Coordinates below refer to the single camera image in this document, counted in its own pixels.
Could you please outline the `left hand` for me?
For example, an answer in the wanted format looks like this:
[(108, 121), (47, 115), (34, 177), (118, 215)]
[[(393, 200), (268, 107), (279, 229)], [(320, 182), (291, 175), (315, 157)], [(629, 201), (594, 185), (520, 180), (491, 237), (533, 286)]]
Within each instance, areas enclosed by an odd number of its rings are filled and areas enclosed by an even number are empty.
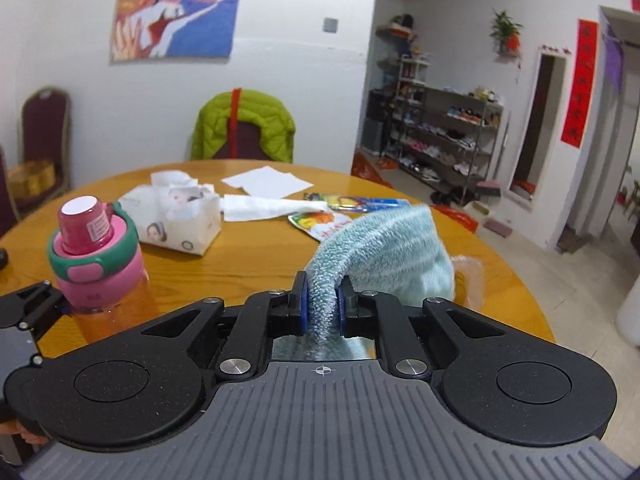
[(45, 445), (49, 442), (47, 437), (38, 436), (38, 434), (33, 434), (28, 431), (24, 426), (21, 425), (17, 420), (10, 420), (9, 422), (2, 422), (0, 424), (0, 434), (9, 434), (10, 436), (15, 436), (16, 434), (20, 436), (26, 443), (30, 445)]

